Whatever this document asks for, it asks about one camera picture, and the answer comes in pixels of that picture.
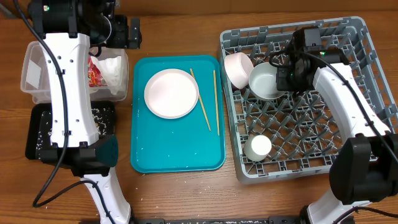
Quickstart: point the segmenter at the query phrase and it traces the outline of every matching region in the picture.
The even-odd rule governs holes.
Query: white cup
[[[267,157],[271,147],[272,143],[267,136],[251,136],[244,143],[244,153],[251,161],[259,162]]]
[[[239,89],[248,85],[250,73],[254,69],[250,58],[242,52],[227,55],[224,59],[224,67],[231,83]]]

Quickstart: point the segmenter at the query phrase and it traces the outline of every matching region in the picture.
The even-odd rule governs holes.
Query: clear plastic container
[[[121,101],[127,97],[127,88],[129,83],[129,60],[126,51],[124,49],[108,49],[103,47],[102,53],[98,57],[98,60],[102,61],[107,58],[115,58],[118,56],[121,56],[121,74],[119,81],[113,86],[90,87],[91,101]],[[40,76],[38,76],[38,85],[32,85],[27,80],[29,61],[32,61],[41,69]],[[36,104],[51,102],[49,74],[47,72],[44,54],[38,41],[31,42],[27,46],[24,64],[22,66],[21,90],[25,93],[30,93],[33,96],[33,102]]]

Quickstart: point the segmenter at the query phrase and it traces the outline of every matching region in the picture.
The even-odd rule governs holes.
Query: wooden chopstick
[[[192,77],[195,79],[195,76],[193,74],[192,68],[190,68],[190,70],[191,70]],[[205,106],[203,106],[203,102],[202,102],[201,97],[200,97],[200,92],[199,92],[199,101],[200,101],[200,104],[201,104],[201,109],[203,110],[203,114],[205,115],[205,118],[206,118],[207,126],[209,127],[209,131],[211,131],[209,120],[207,119],[207,115],[206,115]]]
[[[216,70],[213,70],[214,76],[214,94],[216,96],[216,118],[217,118],[217,133],[220,136],[220,125],[218,124],[218,102],[217,102],[217,82],[216,82]]]

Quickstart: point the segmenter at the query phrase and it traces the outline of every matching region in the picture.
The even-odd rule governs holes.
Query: gray dish rack
[[[343,49],[369,105],[395,132],[398,109],[362,18],[226,30],[220,35],[221,79],[236,176],[244,184],[327,173],[343,145],[337,125],[317,91],[307,91],[294,99],[286,93],[273,101],[261,101],[248,86],[242,90],[232,86],[224,69],[224,58],[236,52],[244,52],[255,66],[267,62],[271,52],[287,46],[294,31],[312,26],[319,27],[325,47]],[[284,63],[286,56],[277,59]],[[244,155],[243,147],[249,136],[258,134],[271,140],[272,150],[263,161],[253,162]]]

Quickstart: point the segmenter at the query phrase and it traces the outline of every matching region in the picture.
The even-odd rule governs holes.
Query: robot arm
[[[337,69],[354,88],[354,91],[359,96],[366,113],[374,122],[376,129],[382,134],[389,131],[387,125],[385,125],[371,109],[365,97],[361,93],[361,90],[355,83],[351,67],[343,63],[335,63],[332,64],[332,66]],[[315,87],[315,90],[321,94],[326,105],[328,105],[329,110],[337,123],[343,142],[348,138],[354,138],[358,133],[362,133],[366,137],[375,136],[373,130],[364,119],[354,96],[330,68],[324,67],[317,69],[313,79],[313,86]]]
[[[350,82],[377,130],[383,134],[388,132],[388,127],[375,115],[356,85],[351,67],[343,63],[335,63],[332,66]],[[348,138],[355,138],[359,133],[366,137],[375,136],[364,119],[351,92],[330,68],[317,69],[313,79],[313,86],[328,105],[337,123],[343,142],[346,142]],[[311,224],[331,224],[349,209],[369,204],[371,204],[369,200],[361,200],[343,205],[343,202],[338,200],[332,190],[329,189],[321,199],[308,206],[307,217]]]
[[[390,133],[368,105],[343,51],[324,49],[319,28],[311,27],[294,32],[284,52],[288,53],[290,62],[278,68],[277,89],[294,92],[317,90],[329,107],[344,142],[330,168],[331,189],[320,200],[302,210],[305,223],[334,224],[353,207],[367,206],[396,195],[398,164],[382,142],[386,142],[396,155],[398,137]],[[381,136],[376,136],[353,93],[325,62],[348,81]],[[369,161],[372,153],[378,157],[376,161]]]
[[[114,135],[99,136],[91,112],[88,85],[90,47],[139,49],[139,19],[114,15],[115,0],[32,0],[29,16],[38,36],[54,54],[63,75],[68,107],[69,140],[62,167],[72,170],[81,180],[97,183],[103,202],[117,224],[128,224],[132,210],[121,192],[116,177],[118,142]],[[64,143],[63,96],[54,62],[43,48],[50,80],[52,102],[51,147],[40,150],[39,159],[58,163],[59,147]],[[102,224],[113,223],[106,217],[100,195],[86,184],[97,206]]]

